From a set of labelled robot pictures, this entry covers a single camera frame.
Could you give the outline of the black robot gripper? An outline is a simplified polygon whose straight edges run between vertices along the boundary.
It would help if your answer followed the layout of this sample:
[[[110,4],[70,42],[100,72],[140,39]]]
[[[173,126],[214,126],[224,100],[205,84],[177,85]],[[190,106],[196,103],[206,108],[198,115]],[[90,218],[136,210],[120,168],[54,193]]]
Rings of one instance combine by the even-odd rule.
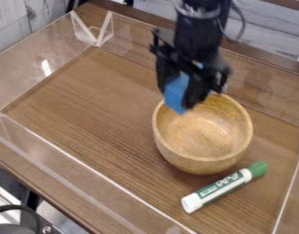
[[[232,73],[230,66],[216,53],[208,60],[189,58],[172,43],[174,31],[154,28],[150,52],[157,57],[157,82],[161,92],[166,84],[181,73],[190,77],[189,87],[184,96],[184,107],[192,109],[202,102],[210,92],[222,93]]]

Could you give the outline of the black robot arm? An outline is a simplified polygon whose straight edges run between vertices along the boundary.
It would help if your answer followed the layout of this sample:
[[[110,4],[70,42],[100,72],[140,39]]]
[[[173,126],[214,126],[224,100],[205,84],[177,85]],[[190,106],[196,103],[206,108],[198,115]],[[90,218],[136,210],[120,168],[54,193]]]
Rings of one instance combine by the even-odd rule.
[[[178,0],[176,27],[152,30],[158,88],[180,114],[224,93],[232,68],[220,46],[230,7],[232,0]]]

